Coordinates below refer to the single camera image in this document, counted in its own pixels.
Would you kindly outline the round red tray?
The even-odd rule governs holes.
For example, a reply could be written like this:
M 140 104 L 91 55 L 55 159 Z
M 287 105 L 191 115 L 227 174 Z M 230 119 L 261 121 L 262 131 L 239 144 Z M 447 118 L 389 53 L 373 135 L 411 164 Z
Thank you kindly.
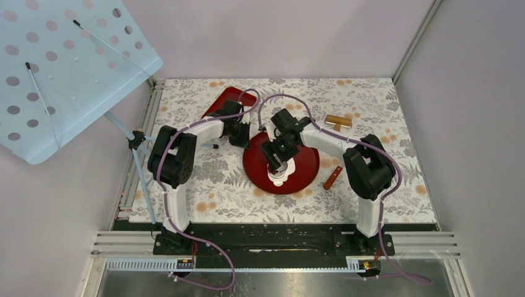
M 299 147 L 294 156 L 295 171 L 281 186 L 274 185 L 268 177 L 268 162 L 260 146 L 268 140 L 265 132 L 250 139 L 249 150 L 243 152 L 243 169 L 248 179 L 258 188 L 271 194 L 293 194 L 308 187 L 319 170 L 319 153 L 314 148 Z

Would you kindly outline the wooden double-ended rolling pin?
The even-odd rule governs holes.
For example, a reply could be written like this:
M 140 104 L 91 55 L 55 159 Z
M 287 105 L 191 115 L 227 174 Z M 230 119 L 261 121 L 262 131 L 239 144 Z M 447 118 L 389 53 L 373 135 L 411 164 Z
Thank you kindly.
M 335 116 L 332 114 L 327 114 L 325 117 L 325 123 L 333 125 L 333 129 L 337 132 L 340 132 L 343 127 L 351 128 L 352 119 Z

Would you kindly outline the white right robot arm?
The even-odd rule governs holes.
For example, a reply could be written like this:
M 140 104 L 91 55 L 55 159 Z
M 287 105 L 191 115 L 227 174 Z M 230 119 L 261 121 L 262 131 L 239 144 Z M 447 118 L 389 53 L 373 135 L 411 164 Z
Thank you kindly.
M 379 139 L 372 134 L 361 140 L 348 139 L 308 117 L 297 119 L 285 109 L 266 122 L 262 130 L 268 136 L 261 145 L 267 176 L 277 187 L 296 172 L 298 162 L 294 158 L 300 147 L 320 150 L 344 163 L 350 187 L 359 198 L 357 230 L 361 234 L 355 238 L 355 247 L 364 255 L 377 250 L 382 221 L 379 195 L 390 187 L 396 175 L 394 162 Z

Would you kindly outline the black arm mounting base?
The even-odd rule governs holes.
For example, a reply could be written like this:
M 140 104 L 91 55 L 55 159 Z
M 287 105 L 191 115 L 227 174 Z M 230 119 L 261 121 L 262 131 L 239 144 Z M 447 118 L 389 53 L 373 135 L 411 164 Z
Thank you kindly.
M 228 254 L 235 251 L 315 251 L 335 256 L 393 256 L 391 235 L 380 231 L 367 238 L 354 224 L 309 223 L 190 223 L 182 234 L 162 228 L 155 255 Z

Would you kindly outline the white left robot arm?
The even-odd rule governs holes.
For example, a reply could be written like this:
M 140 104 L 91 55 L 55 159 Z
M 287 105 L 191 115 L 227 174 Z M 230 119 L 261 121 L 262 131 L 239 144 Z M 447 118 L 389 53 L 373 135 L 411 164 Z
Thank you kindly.
M 163 126 L 158 132 L 147 169 L 163 189 L 163 226 L 173 232 L 168 246 L 177 254 L 187 253 L 192 238 L 183 232 L 190 224 L 186 209 L 186 183 L 190 179 L 196 149 L 210 141 L 227 137 L 230 145 L 249 149 L 250 106 L 227 100 L 223 107 L 188 126 Z

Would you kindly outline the white dough ball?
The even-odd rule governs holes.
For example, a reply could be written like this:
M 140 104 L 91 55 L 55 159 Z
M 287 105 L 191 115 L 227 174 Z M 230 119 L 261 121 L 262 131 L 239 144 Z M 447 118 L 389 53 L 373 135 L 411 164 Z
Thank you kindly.
M 271 170 L 270 167 L 267 166 L 267 176 L 274 186 L 281 187 L 295 170 L 295 160 L 291 158 L 286 162 L 280 162 L 279 167 L 275 170 Z

